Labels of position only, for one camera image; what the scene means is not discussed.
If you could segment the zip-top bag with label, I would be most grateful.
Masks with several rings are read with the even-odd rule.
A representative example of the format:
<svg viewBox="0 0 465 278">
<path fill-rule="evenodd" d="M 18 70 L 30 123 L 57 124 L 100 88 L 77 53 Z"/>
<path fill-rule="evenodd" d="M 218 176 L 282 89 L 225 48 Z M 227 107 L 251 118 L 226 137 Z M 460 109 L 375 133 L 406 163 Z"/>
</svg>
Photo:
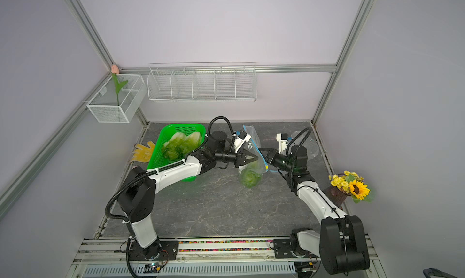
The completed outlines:
<svg viewBox="0 0 465 278">
<path fill-rule="evenodd" d="M 257 160 L 247 165 L 239 167 L 240 183 L 245 188 L 256 187 L 263 178 L 263 174 L 268 171 L 265 158 L 260 153 L 261 142 L 253 125 L 243 126 L 243 130 L 251 136 L 251 139 L 245 143 L 244 149 L 257 156 Z"/>
</svg>

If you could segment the clear blue-zip zip-top bag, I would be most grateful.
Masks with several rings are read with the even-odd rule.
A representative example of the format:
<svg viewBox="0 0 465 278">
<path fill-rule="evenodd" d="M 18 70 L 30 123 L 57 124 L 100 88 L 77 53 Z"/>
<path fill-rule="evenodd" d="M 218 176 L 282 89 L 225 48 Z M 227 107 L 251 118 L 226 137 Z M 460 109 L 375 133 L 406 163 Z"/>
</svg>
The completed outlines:
<svg viewBox="0 0 465 278">
<path fill-rule="evenodd" d="M 312 160 L 316 159 L 320 153 L 316 140 L 311 137 L 310 129 L 308 128 L 302 131 L 295 131 L 289 137 L 291 140 L 285 155 L 295 159 L 294 172 L 307 171 Z M 267 165 L 267 167 L 268 171 L 273 173 L 277 173 L 279 170 L 271 165 Z"/>
</svg>

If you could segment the green chinese cabbage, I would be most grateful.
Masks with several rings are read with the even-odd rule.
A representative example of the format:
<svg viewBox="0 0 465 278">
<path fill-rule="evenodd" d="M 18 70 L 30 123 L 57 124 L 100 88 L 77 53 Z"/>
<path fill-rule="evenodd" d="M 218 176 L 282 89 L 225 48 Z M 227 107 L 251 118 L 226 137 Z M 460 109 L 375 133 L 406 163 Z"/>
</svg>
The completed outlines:
<svg viewBox="0 0 465 278">
<path fill-rule="evenodd" d="M 188 135 L 183 143 L 182 143 L 182 150 L 186 154 L 188 152 L 194 151 L 197 149 L 202 143 L 202 135 L 200 132 L 195 131 Z"/>
<path fill-rule="evenodd" d="M 182 132 L 175 133 L 169 141 L 163 144 L 162 154 L 165 159 L 178 160 L 184 156 L 184 145 L 186 134 Z"/>
</svg>

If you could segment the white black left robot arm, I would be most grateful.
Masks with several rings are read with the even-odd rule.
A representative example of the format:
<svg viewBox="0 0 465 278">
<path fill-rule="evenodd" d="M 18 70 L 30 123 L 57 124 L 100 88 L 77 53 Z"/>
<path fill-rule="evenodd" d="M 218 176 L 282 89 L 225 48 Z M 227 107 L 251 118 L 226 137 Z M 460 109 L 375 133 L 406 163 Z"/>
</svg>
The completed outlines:
<svg viewBox="0 0 465 278">
<path fill-rule="evenodd" d="M 218 162 L 233 164 L 236 168 L 246 166 L 258 156 L 247 150 L 252 136 L 244 130 L 230 130 L 228 139 L 222 131 L 212 131 L 209 124 L 203 142 L 184 158 L 175 163 L 143 170 L 131 170 L 120 189 L 110 198 L 105 215 L 109 219 L 121 220 L 135 239 L 135 249 L 141 251 L 144 259 L 159 257 L 162 248 L 151 214 L 156 195 L 163 189 L 184 179 L 202 175 L 214 169 Z"/>
</svg>

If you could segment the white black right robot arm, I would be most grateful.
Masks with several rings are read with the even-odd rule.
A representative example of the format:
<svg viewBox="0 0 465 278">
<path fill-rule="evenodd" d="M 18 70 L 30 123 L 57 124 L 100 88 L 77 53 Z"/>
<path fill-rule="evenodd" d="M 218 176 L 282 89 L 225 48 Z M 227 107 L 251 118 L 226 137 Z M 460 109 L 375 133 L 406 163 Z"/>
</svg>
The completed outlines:
<svg viewBox="0 0 465 278">
<path fill-rule="evenodd" d="M 291 252 L 297 257 L 318 256 L 328 274 L 367 270 L 371 261 L 362 221 L 336 206 L 307 170 L 307 149 L 303 144 L 309 136 L 308 128 L 295 138 L 279 133 L 277 149 L 260 149 L 265 162 L 277 169 L 289 189 L 319 219 L 319 232 L 309 228 L 292 231 Z"/>
</svg>

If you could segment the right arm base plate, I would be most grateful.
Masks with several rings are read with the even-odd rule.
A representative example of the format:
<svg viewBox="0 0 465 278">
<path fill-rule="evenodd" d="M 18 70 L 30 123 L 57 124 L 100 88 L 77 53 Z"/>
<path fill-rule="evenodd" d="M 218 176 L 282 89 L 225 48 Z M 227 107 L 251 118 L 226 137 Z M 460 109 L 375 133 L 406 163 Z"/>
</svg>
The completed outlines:
<svg viewBox="0 0 465 278">
<path fill-rule="evenodd" d="M 269 248 L 274 252 L 277 259 L 319 258 L 315 253 L 304 250 L 298 240 L 292 237 L 274 239 L 269 242 Z"/>
</svg>

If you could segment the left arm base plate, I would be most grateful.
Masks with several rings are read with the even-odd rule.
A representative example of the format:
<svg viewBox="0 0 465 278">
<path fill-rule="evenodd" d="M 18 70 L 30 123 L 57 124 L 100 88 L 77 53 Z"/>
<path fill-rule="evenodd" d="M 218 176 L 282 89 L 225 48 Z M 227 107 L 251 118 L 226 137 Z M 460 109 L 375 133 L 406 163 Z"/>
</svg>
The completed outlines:
<svg viewBox="0 0 465 278">
<path fill-rule="evenodd" d="M 162 240 L 142 248 L 137 241 L 132 242 L 128 252 L 130 261 L 174 261 L 178 254 L 177 240 Z"/>
</svg>

